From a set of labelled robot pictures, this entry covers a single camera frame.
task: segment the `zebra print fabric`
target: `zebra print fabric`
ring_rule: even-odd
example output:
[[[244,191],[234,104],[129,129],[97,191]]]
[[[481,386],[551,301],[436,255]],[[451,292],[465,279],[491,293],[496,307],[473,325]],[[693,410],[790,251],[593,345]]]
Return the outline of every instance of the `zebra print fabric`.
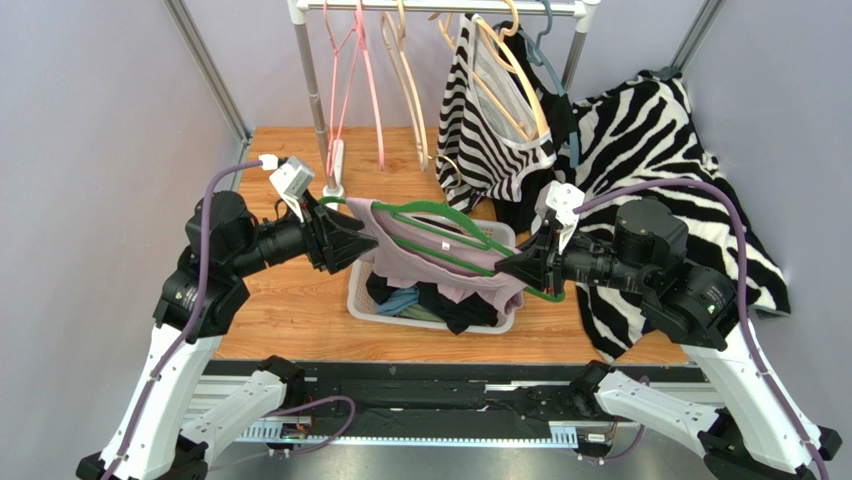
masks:
[[[781,270],[766,253],[731,185],[719,173],[715,157],[704,152],[690,118],[690,105],[679,76],[662,80],[643,71],[600,97],[575,104],[582,148],[579,167],[568,182],[586,198],[660,178],[691,178],[715,185],[734,201],[746,225],[748,303],[753,315],[790,313]],[[725,208],[709,194],[690,188],[655,188],[654,195],[689,227],[687,257],[736,280],[737,245]],[[579,229],[612,240],[621,197],[584,214]],[[606,288],[577,285],[583,327],[607,360],[624,354],[651,331],[639,312],[641,297]]]
[[[550,132],[525,141],[497,110],[473,73],[519,119],[527,133],[535,119],[526,98],[477,36],[476,16],[460,18],[456,53],[450,68],[438,128],[435,176],[453,208],[468,212],[483,196],[518,202],[521,181],[556,161]]]

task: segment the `white plastic basket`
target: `white plastic basket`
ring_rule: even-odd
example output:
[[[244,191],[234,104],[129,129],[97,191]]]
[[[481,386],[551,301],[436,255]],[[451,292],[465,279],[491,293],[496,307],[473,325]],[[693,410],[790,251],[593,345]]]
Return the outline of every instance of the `white plastic basket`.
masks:
[[[428,218],[444,225],[457,226],[450,220],[444,217],[436,217],[432,215],[417,215],[421,218]],[[498,222],[489,222],[487,220],[474,220],[477,227],[485,235],[491,237],[497,243],[507,247],[515,246],[515,232],[512,227]],[[428,320],[415,320],[412,318],[387,317],[384,315],[376,315],[376,304],[370,294],[367,293],[367,278],[373,272],[373,265],[356,260],[352,264],[352,275],[349,277],[349,296],[346,299],[346,307],[353,317],[361,320],[370,320],[373,322],[392,323],[394,325],[407,325],[409,327],[431,328],[433,330],[447,330],[447,324],[444,322],[430,322]],[[508,316],[502,313],[497,313],[497,325],[493,327],[472,325],[465,330],[465,333],[490,333],[501,334],[506,333],[512,328],[515,323],[514,312]]]

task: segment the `lavender shirt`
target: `lavender shirt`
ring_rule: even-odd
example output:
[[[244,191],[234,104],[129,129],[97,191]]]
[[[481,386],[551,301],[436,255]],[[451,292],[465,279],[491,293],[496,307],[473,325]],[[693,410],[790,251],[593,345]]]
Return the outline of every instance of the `lavender shirt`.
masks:
[[[346,205],[355,217],[364,222],[362,232],[379,241],[378,248],[362,256],[361,261],[373,264],[373,272],[387,278],[389,286],[405,288],[417,282],[435,283],[442,295],[456,303],[477,293],[504,315],[524,305],[521,291],[526,285],[515,277],[505,273],[482,276],[444,260],[406,250],[394,243],[391,237],[410,240],[491,271],[495,262],[505,258],[503,254],[494,250],[482,251],[399,222],[390,212],[370,208],[375,201],[347,198]]]

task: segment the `wooden surface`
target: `wooden surface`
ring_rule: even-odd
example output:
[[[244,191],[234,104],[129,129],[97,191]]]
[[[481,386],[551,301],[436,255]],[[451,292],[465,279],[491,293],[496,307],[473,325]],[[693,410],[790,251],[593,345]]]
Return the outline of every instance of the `wooden surface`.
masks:
[[[435,131],[429,132],[434,145]],[[415,159],[410,129],[384,131],[385,171],[378,170],[376,136],[372,129],[344,132],[346,162],[343,184],[347,196],[378,198],[387,203],[417,199],[443,201],[432,169],[421,172]],[[313,129],[258,129],[249,154],[296,155],[317,173],[311,185],[315,196],[324,185]],[[275,218],[278,198],[268,172],[244,173],[240,193],[258,218]],[[471,215],[494,219],[485,203]],[[246,280],[252,296],[225,336],[216,358],[293,360],[433,361],[484,363],[586,363],[600,356],[583,332],[572,285],[566,300],[552,304],[526,295],[515,325],[503,335],[435,331],[387,325],[353,318],[346,310],[349,271],[334,276],[311,268],[304,258],[260,272]],[[683,363],[676,345],[655,332],[645,336],[619,363]]]

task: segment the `blue clothing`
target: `blue clothing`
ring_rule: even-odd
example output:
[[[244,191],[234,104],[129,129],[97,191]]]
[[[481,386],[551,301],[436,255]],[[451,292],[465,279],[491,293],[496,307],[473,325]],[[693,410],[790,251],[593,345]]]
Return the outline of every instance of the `blue clothing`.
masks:
[[[376,302],[376,313],[392,317],[419,301],[420,290],[417,287],[400,288],[391,293],[385,303]]]

